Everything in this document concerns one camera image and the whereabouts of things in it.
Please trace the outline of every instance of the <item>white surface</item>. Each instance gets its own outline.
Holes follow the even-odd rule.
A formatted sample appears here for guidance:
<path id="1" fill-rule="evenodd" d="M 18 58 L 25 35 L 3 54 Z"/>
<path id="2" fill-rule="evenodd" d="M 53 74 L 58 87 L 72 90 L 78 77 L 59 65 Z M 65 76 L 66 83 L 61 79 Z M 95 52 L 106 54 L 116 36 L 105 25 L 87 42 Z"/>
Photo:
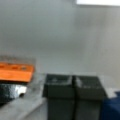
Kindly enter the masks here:
<path id="1" fill-rule="evenodd" d="M 120 1 L 119 0 L 77 0 L 77 4 L 120 6 Z"/>
<path id="2" fill-rule="evenodd" d="M 38 72 L 91 72 L 120 83 L 119 51 L 119 7 L 0 0 L 0 54 L 34 57 Z"/>
<path id="3" fill-rule="evenodd" d="M 115 98 L 117 97 L 116 92 L 120 91 L 119 85 L 115 83 L 115 81 L 108 76 L 99 76 L 100 81 L 107 93 L 108 98 Z"/>

